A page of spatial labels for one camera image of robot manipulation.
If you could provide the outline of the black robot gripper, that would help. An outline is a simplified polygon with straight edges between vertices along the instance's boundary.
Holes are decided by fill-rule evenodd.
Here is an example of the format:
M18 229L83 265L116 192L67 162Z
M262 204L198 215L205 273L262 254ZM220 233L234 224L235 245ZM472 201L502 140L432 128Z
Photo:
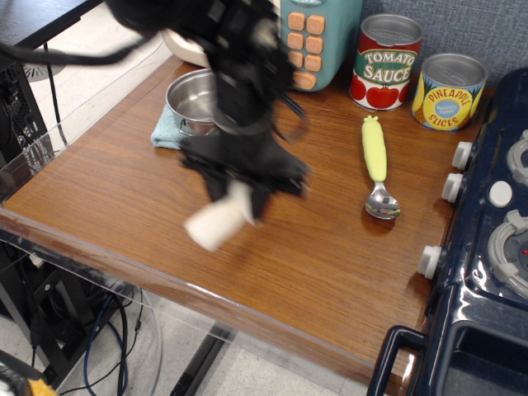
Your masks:
M212 202L229 191L232 178L250 185L252 220L259 220L272 192L300 196L309 167L283 148L269 130L235 135L219 130L184 138L183 163L204 178Z

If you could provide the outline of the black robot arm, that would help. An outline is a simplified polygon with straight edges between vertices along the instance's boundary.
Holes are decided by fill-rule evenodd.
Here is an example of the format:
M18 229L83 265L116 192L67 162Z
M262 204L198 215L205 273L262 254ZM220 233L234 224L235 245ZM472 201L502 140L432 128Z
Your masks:
M304 110L287 93L294 67L278 33L270 1L109 1L116 20L147 35L171 30L204 50L214 76L215 132L187 137L181 147L187 167L205 180L211 200L229 184L249 187L252 219L259 219L271 194L301 195L306 163L273 137L274 104L283 101L300 119Z

